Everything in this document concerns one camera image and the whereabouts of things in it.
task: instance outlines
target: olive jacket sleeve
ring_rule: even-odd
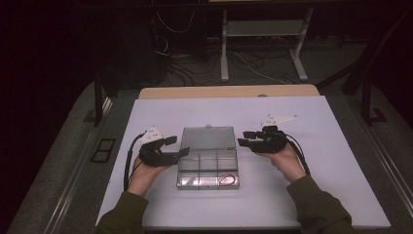
[[[356,233],[352,217],[340,201],[321,191],[310,176],[304,176],[287,187],[295,203],[297,220],[305,234]]]
[[[116,207],[100,219],[95,234],[143,234],[142,218],[148,206],[143,197],[123,192]]]

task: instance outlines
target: dark background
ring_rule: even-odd
[[[317,8],[308,32],[309,39],[329,35],[368,38],[380,28],[378,19],[385,18],[389,14],[387,11],[398,12],[393,6]],[[150,14],[139,19],[105,18],[107,21],[100,23],[88,18],[85,23],[85,18],[74,14],[72,7],[70,1],[6,0],[0,3],[1,99],[5,106],[0,130],[0,233],[6,232],[73,103],[93,81],[94,74],[104,77],[105,90],[112,96],[116,96],[119,89],[142,88],[141,83],[148,82],[147,79],[133,80],[135,75],[152,75],[151,79],[155,80],[162,76],[155,71],[159,69],[160,61],[152,51],[156,46],[153,27],[139,21],[150,19]],[[243,15],[242,12],[232,13],[234,18]],[[376,77],[375,81],[388,99],[413,126],[411,15],[394,34],[369,74]],[[211,12],[201,16],[194,22],[198,26],[197,32],[189,32],[175,40],[194,41],[197,38],[198,42],[204,43],[207,36],[219,36],[220,14]],[[125,27],[134,23],[138,28],[135,34],[126,33]],[[130,51],[133,51],[130,57],[122,57],[122,52]],[[139,63],[135,52],[150,58],[145,63],[146,68],[135,69]]]

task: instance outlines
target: floor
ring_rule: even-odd
[[[157,86],[267,85],[302,83],[288,55],[291,39],[248,39],[229,42],[228,83],[220,82],[219,46],[210,41],[207,60],[175,50],[168,63],[169,73]],[[365,47],[363,43],[348,43],[338,48],[338,39],[315,39],[305,43],[301,60],[309,76],[306,83],[317,84],[355,61]],[[347,97],[341,92],[345,77],[320,91],[326,96],[355,157],[383,207],[392,227],[360,230],[360,233],[410,233],[412,213],[400,198],[383,166],[383,152],[390,155],[407,188],[413,186],[412,130],[392,108],[383,94],[373,90],[372,107],[379,108],[387,122],[366,126],[359,117],[360,93]],[[110,178],[117,151],[122,142],[133,101],[139,91],[121,91],[102,122],[84,122],[94,110],[94,84],[90,84],[73,106],[39,175],[20,207],[9,233],[92,233],[99,205]],[[115,138],[115,147],[105,164],[89,162],[91,153],[101,138]],[[381,144],[372,139],[380,139]],[[299,233],[285,231],[225,231],[216,233]]]

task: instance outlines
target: white table surface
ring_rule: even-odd
[[[388,227],[325,97],[230,97],[138,99],[131,112],[98,219],[113,209],[123,191],[127,152],[132,140],[151,126],[165,137],[178,136],[163,151],[179,150],[185,127],[232,126],[235,137],[260,131],[268,114],[297,115],[279,128],[295,137],[304,150],[312,177],[322,190],[337,197],[354,227]],[[139,151],[137,144],[133,158]],[[268,159],[237,144],[240,189],[179,191],[177,166],[161,173],[148,191],[143,225],[153,229],[279,229],[298,227],[288,183]]]

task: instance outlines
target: person's right hand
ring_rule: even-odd
[[[306,173],[298,161],[297,155],[291,145],[288,143],[285,148],[278,153],[256,153],[259,156],[267,157],[271,163],[276,166],[286,180],[294,182],[295,180],[304,177]]]

